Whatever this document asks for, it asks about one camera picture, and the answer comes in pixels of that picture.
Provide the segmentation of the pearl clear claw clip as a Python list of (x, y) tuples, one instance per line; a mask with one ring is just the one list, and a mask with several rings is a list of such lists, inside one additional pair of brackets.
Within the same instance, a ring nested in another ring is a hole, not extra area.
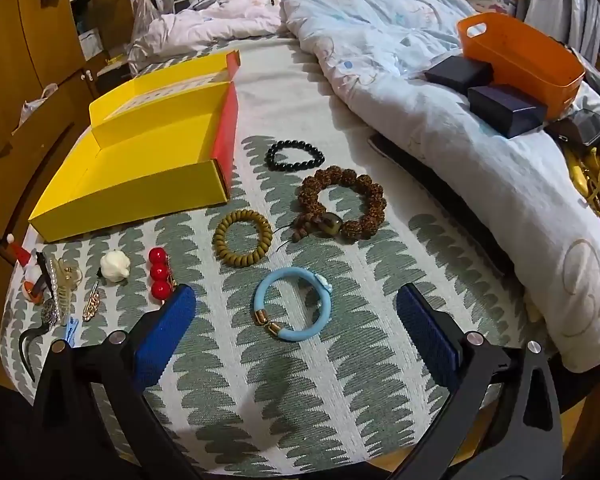
[(64, 318), (71, 311), (72, 292), (82, 282), (82, 271), (78, 266), (55, 256), (47, 258), (46, 268), (50, 274), (50, 290), (54, 295), (58, 316)]

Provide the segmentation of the red three-ball hair clip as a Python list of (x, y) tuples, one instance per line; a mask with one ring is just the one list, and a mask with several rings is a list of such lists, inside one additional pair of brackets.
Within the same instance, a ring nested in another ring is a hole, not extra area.
[(148, 252), (150, 293), (159, 302), (168, 300), (176, 287), (170, 258), (162, 247), (154, 247)]

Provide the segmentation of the santa hat hair clip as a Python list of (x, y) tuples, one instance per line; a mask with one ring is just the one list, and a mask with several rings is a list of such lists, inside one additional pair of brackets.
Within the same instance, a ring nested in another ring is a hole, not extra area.
[(27, 249), (24, 249), (15, 239), (14, 234), (12, 233), (8, 233), (6, 236), (6, 242), (8, 244), (8, 246), (10, 247), (10, 249), (14, 252), (14, 255), (16, 257), (16, 260), (18, 261), (18, 263), (20, 264), (20, 266), (22, 266), (23, 268), (25, 268), (30, 260), (31, 260), (31, 253), (27, 251)]

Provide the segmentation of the black leather wrist watch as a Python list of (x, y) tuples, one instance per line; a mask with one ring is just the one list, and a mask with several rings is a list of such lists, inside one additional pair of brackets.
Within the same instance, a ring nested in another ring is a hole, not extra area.
[(47, 296), (43, 297), (41, 322), (24, 330), (20, 334), (18, 341), (20, 360), (32, 382), (35, 382), (35, 374), (30, 360), (31, 342), (47, 334), (59, 321), (60, 317), (57, 273), (54, 265), (42, 252), (36, 254), (36, 262), (41, 270), (41, 276), (35, 282), (33, 291), (37, 290), (41, 294), (44, 294), (44, 290), (47, 290)]

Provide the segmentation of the small blue hair clip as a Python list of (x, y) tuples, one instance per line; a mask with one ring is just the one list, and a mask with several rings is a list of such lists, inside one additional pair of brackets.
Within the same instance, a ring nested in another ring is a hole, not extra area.
[(76, 332), (80, 327), (80, 320), (70, 315), (65, 326), (65, 341), (69, 347), (73, 348), (76, 345)]

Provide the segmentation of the pink patterned pillow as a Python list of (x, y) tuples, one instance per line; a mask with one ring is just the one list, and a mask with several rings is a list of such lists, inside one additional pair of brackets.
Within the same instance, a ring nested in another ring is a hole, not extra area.
[(188, 0), (185, 9), (140, 17), (129, 60), (137, 67), (200, 51), (221, 41), (286, 30), (283, 0)]

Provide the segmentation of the orange plastic basket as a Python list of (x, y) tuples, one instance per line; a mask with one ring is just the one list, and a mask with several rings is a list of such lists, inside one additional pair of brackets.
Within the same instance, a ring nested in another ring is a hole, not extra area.
[(489, 63), (493, 81), (508, 84), (562, 116), (577, 96), (585, 69), (560, 42), (507, 14), (480, 13), (456, 24), (466, 58)]

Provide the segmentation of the white plush duck clip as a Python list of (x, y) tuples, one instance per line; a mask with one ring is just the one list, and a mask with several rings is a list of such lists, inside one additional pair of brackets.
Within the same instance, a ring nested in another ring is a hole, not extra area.
[(39, 306), (43, 303), (44, 278), (37, 264), (28, 264), (24, 268), (22, 291), (31, 304)]

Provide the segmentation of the wooden wardrobe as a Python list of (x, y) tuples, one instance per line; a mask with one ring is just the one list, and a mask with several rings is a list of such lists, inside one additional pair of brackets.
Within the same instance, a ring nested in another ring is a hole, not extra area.
[(86, 129), (103, 54), (87, 60), (70, 0), (0, 0), (0, 331), (15, 256), (44, 188)]

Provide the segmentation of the dark navy jewelry box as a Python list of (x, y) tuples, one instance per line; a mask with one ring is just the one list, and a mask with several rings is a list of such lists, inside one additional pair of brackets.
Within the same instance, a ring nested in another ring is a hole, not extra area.
[(541, 127), (547, 107), (511, 86), (480, 86), (467, 91), (471, 113), (507, 139)]
[(426, 81), (441, 84), (466, 96), (474, 87), (487, 86), (493, 81), (493, 68), (490, 63), (453, 55), (424, 71)]

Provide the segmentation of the white patterned duvet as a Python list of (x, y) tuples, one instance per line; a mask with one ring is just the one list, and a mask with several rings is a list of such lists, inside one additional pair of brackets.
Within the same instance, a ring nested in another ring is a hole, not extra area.
[(460, 50), (466, 0), (283, 0), (337, 96), (434, 170), (494, 235), (568, 370), (600, 365), (600, 219), (540, 129), (506, 139), (424, 71)]

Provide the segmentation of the gold filigree leaf hairpin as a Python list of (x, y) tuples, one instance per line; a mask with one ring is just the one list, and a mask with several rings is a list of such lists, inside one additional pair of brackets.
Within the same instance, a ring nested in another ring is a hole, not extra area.
[(90, 322), (98, 312), (100, 305), (99, 286), (99, 281), (96, 281), (88, 292), (87, 300), (82, 311), (82, 320), (84, 322)]

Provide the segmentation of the white shell hair clip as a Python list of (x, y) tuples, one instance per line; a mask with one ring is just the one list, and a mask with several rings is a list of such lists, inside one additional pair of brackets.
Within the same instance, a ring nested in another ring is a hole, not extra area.
[(99, 270), (110, 283), (120, 283), (130, 275), (131, 260), (122, 250), (110, 250), (100, 258)]

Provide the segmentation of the yellow cardboard box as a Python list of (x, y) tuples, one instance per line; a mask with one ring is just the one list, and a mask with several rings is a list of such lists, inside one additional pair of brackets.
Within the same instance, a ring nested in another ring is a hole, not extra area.
[(47, 243), (223, 205), (230, 199), (236, 50), (155, 70), (90, 105), (76, 142), (30, 215)]

